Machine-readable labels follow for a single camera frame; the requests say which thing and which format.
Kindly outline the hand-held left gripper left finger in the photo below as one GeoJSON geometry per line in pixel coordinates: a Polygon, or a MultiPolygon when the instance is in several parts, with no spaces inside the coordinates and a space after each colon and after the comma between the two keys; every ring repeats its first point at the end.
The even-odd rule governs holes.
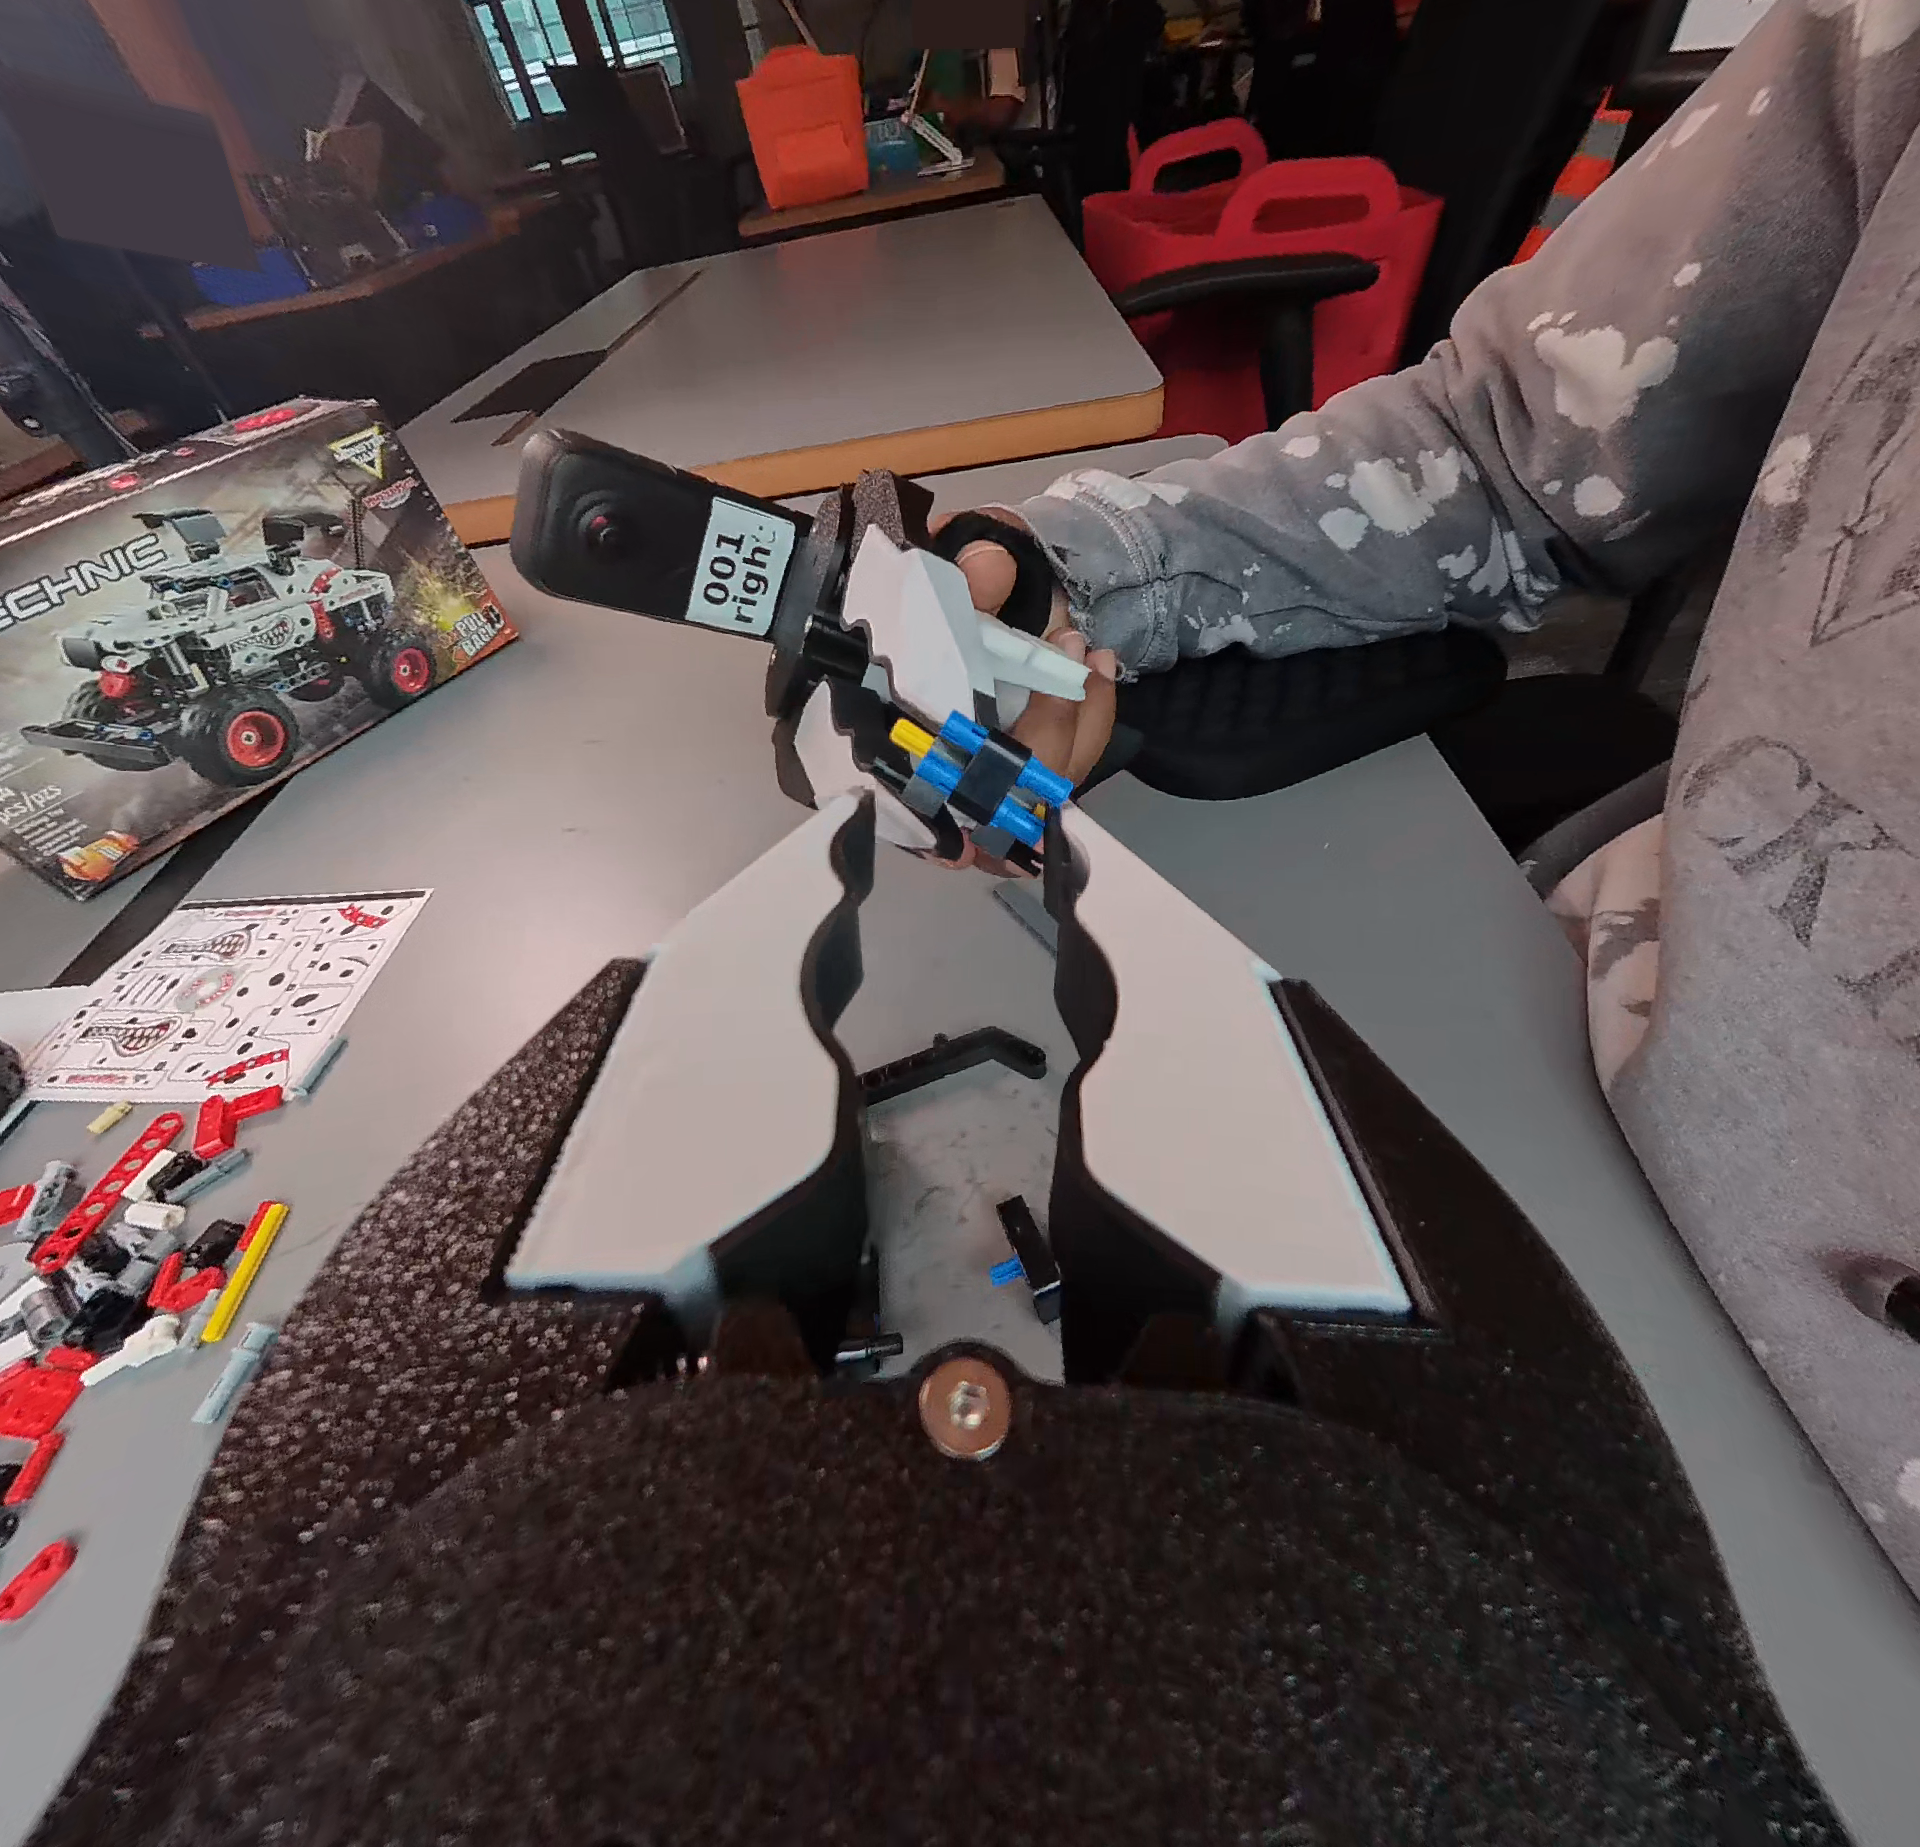
{"type": "Polygon", "coordinates": [[[804,1300],[865,1239],[856,1074],[876,817],[844,794],[698,903],[643,962],[518,1240],[509,1292],[804,1300]]]}

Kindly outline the small grey black brick assembly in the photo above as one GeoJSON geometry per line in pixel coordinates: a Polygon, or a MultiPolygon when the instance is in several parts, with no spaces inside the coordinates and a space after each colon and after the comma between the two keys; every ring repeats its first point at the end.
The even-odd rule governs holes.
{"type": "Polygon", "coordinates": [[[871,772],[939,856],[968,846],[1022,877],[1040,875],[1047,821],[1074,798],[1070,778],[965,711],[928,730],[895,710],[871,772]]]}

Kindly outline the person's right hand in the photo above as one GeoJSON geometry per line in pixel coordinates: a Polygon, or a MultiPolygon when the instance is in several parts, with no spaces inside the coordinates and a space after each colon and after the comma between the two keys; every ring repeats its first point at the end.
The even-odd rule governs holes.
{"type": "MultiPolygon", "coordinates": [[[[972,607],[999,614],[1016,590],[1016,560],[995,540],[972,540],[960,549],[957,565],[968,581],[972,607]]],[[[1087,781],[1104,757],[1117,727],[1118,662],[1107,647],[1090,646],[1074,621],[1066,592],[1051,592],[1044,641],[1087,668],[1080,699],[1034,690],[1018,719],[1002,730],[1022,741],[1044,765],[1074,782],[1087,781]]]]}

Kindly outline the black angled beam, blue pin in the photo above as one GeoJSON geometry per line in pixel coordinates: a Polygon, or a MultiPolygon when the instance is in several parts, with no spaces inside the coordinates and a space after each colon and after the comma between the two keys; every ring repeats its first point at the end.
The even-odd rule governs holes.
{"type": "Polygon", "coordinates": [[[1060,1265],[1020,1193],[1000,1200],[995,1209],[1004,1237],[1006,1255],[990,1266],[996,1289],[1022,1286],[1042,1327],[1059,1324],[1062,1316],[1065,1279],[1060,1265]]]}

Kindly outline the thin black toy beam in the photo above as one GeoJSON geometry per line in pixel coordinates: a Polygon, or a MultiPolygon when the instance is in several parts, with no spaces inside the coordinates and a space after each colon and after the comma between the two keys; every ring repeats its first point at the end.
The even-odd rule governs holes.
{"type": "Polygon", "coordinates": [[[957,1037],[936,1036],[910,1055],[865,1070],[860,1075],[860,1090],[864,1103],[876,1109],[975,1068],[1002,1068],[1036,1082],[1045,1075],[1047,1061],[1044,1045],[988,1025],[957,1037]]]}

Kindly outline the grey table with wooden edge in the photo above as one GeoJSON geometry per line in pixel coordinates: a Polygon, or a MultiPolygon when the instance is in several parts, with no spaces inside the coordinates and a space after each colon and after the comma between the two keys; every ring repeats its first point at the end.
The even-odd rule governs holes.
{"type": "Polygon", "coordinates": [[[402,424],[467,543],[572,432],[764,498],[1151,440],[1161,373],[1040,198],[638,270],[402,424]]]}

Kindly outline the wooden bench with blue bins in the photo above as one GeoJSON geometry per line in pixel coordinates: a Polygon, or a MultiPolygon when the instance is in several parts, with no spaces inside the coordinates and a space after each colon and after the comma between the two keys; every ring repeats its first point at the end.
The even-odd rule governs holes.
{"type": "Polygon", "coordinates": [[[340,286],[275,300],[203,303],[187,331],[209,340],[239,331],[290,324],[389,324],[496,335],[509,325],[551,321],[563,303],[591,293],[599,270],[596,214],[590,203],[552,188],[515,195],[484,211],[481,228],[340,286]]]}

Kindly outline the toy monster truck box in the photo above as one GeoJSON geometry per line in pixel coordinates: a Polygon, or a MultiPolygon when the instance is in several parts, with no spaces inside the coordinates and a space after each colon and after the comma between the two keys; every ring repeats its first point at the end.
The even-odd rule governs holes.
{"type": "Polygon", "coordinates": [[[25,495],[4,860],[91,900],[515,638],[372,402],[293,399],[25,495]]]}

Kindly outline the orange bag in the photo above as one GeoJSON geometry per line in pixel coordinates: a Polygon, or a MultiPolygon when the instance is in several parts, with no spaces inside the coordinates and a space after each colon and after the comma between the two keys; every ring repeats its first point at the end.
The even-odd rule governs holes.
{"type": "Polygon", "coordinates": [[[868,194],[871,170],[856,59],[777,45],[735,90],[769,211],[868,194]]]}

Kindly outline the yellow toy axle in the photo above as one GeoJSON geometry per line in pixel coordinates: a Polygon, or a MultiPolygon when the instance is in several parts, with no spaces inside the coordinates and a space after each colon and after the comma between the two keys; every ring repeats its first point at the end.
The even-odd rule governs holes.
{"type": "Polygon", "coordinates": [[[285,1228],[290,1211],[285,1200],[263,1203],[260,1211],[255,1211],[252,1221],[230,1258],[227,1283],[209,1304],[203,1323],[195,1329],[195,1345],[214,1345],[227,1337],[285,1228]]]}

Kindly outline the paned window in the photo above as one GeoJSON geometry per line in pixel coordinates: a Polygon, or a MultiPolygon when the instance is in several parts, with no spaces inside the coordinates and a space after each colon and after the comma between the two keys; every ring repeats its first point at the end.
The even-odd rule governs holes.
{"type": "MultiPolygon", "coordinates": [[[[493,82],[516,127],[559,118],[556,72],[576,62],[562,0],[460,0],[493,82]]],[[[658,69],[671,89],[686,84],[674,16],[667,0],[585,0],[599,55],[613,72],[658,69]]]]}

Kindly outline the red felt tote bag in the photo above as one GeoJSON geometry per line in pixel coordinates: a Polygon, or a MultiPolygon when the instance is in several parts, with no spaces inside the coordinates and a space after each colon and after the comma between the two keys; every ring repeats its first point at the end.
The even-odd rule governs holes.
{"type": "MultiPolygon", "coordinates": [[[[1232,260],[1350,254],[1380,267],[1374,288],[1314,314],[1312,408],[1400,367],[1445,201],[1374,157],[1268,160],[1245,121],[1169,136],[1140,155],[1127,192],[1088,195],[1081,248],[1112,297],[1147,279],[1232,260]]],[[[1163,436],[1239,442],[1266,432],[1258,321],[1205,305],[1132,321],[1161,373],[1163,436]]]]}

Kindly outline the light grey toy connector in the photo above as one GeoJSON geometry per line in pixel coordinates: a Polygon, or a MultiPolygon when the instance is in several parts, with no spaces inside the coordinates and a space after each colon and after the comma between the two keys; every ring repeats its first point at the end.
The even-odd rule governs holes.
{"type": "Polygon", "coordinates": [[[275,1342],[278,1340],[278,1329],[251,1323],[245,1334],[234,1342],[218,1378],[208,1389],[203,1402],[195,1409],[192,1426],[195,1428],[220,1428],[238,1399],[251,1389],[252,1380],[261,1374],[275,1342]]]}

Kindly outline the pile of red white pieces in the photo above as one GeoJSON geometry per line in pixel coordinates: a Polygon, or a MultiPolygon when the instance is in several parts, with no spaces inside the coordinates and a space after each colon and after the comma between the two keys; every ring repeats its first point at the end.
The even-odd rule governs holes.
{"type": "MultiPolygon", "coordinates": [[[[24,1261],[1,1308],[4,1545],[25,1524],[86,1390],[211,1349],[195,1345],[195,1329],[260,1206],[247,1220],[206,1221],[190,1209],[239,1173],[245,1128],[282,1103],[278,1086],[218,1094],[195,1115],[154,1115],[91,1181],[54,1161],[34,1183],[4,1189],[4,1248],[24,1261]]],[[[245,1334],[239,1316],[220,1342],[245,1334]]]]}

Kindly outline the orange striped safety cone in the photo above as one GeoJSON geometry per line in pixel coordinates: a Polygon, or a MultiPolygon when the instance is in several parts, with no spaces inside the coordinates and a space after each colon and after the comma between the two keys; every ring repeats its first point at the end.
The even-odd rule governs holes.
{"type": "Polygon", "coordinates": [[[1612,105],[1609,94],[1600,96],[1575,153],[1568,155],[1532,228],[1528,228],[1521,247],[1514,250],[1510,261],[1514,269],[1530,261],[1553,232],[1616,172],[1630,118],[1630,112],[1612,105]]]}

